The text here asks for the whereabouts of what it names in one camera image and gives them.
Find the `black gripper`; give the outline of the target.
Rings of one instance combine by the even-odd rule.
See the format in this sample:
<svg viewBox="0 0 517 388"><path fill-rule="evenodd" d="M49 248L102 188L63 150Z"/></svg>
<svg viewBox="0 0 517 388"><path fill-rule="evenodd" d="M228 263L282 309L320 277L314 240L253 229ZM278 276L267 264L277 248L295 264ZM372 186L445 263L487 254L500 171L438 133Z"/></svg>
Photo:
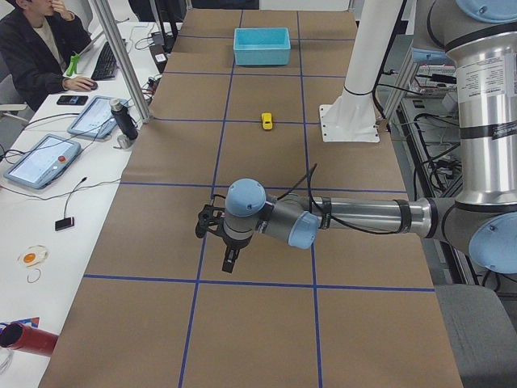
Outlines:
<svg viewBox="0 0 517 388"><path fill-rule="evenodd" d="M239 252L244 247L244 241L234 238L223 238L223 242L225 243L226 248L221 270L223 272L232 273L239 256Z"/></svg>

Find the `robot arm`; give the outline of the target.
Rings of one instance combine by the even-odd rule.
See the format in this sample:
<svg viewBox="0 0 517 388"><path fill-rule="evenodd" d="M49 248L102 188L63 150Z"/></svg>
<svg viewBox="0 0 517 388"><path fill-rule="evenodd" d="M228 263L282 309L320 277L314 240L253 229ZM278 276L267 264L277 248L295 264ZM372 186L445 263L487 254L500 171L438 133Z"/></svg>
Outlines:
<svg viewBox="0 0 517 388"><path fill-rule="evenodd" d="M414 233L444 241L493 272L516 270L516 4L419 1L414 58L456 68L462 189L453 198L353 200L270 196L253 179L232 183L216 212L222 268L256 233L309 248L319 230Z"/></svg>

